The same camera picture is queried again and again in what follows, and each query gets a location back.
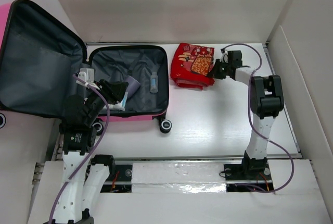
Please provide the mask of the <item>red patterned cloth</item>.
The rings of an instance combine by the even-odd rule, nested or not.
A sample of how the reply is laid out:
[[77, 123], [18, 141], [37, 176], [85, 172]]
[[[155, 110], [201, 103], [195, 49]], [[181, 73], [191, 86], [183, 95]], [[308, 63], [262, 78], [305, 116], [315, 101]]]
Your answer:
[[215, 48], [180, 43], [171, 62], [170, 77], [180, 88], [199, 89], [214, 85], [207, 77], [213, 68]]

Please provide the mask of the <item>small clear plastic bottle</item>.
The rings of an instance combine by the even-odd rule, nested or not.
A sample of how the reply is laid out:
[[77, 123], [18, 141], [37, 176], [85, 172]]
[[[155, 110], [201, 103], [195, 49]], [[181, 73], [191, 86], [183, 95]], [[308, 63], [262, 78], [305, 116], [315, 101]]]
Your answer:
[[158, 75], [153, 72], [150, 76], [150, 92], [156, 94], [158, 92]]

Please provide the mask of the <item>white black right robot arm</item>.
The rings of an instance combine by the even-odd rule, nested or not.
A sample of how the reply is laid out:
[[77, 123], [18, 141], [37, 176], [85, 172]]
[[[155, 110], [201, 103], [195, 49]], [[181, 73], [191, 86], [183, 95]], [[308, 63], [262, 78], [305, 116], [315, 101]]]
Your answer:
[[242, 63], [241, 51], [221, 50], [210, 78], [227, 77], [248, 86], [248, 119], [252, 128], [241, 164], [226, 164], [221, 175], [227, 180], [253, 180], [267, 167], [267, 145], [271, 128], [284, 109], [281, 78], [278, 75], [256, 76], [256, 70]]

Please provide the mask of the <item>white blue tissue pack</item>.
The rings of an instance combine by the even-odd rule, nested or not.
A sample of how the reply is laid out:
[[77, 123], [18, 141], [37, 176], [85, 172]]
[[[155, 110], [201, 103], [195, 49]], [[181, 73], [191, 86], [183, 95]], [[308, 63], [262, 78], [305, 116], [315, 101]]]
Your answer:
[[125, 111], [125, 105], [126, 105], [126, 101], [127, 101], [127, 96], [128, 96], [128, 92], [125, 92], [124, 97], [122, 99], [121, 102], [117, 103], [117, 104], [109, 104], [109, 109], [116, 111], [116, 110], [120, 110], [120, 111]]

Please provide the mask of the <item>pink kids suitcase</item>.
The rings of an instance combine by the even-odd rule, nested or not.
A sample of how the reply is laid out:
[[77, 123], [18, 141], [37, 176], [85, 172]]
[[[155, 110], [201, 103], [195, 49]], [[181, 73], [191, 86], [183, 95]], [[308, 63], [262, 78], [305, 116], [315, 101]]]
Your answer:
[[71, 125], [157, 119], [170, 132], [168, 58], [156, 45], [99, 47], [30, 0], [1, 6], [1, 110]]

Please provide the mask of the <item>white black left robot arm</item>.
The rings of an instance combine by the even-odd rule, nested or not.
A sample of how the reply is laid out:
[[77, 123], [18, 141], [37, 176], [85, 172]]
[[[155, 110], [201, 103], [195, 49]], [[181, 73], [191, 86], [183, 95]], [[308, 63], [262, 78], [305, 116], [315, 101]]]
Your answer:
[[120, 102], [126, 96], [127, 82], [109, 83], [76, 81], [90, 90], [83, 98], [78, 94], [65, 101], [65, 116], [60, 124], [63, 134], [63, 174], [59, 193], [52, 205], [48, 223], [94, 223], [93, 210], [101, 189], [107, 180], [116, 175], [114, 157], [93, 155], [102, 141], [107, 127], [102, 133], [94, 126], [105, 108]]

